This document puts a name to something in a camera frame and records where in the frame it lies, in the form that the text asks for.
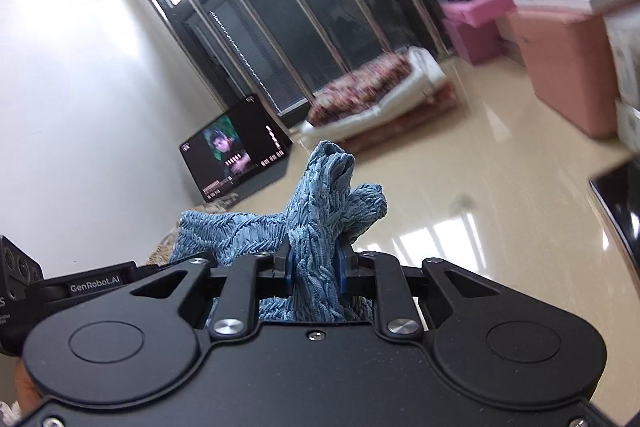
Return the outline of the person's left hand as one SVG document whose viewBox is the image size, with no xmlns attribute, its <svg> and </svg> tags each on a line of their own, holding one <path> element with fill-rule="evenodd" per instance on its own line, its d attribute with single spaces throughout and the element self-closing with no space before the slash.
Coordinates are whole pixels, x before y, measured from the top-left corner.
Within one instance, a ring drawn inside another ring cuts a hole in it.
<svg viewBox="0 0 640 427">
<path fill-rule="evenodd" d="M 14 386 L 17 403 L 20 405 L 22 415 L 26 416 L 35 407 L 38 407 L 41 395 L 29 377 L 21 359 L 17 359 L 14 365 Z"/>
</svg>

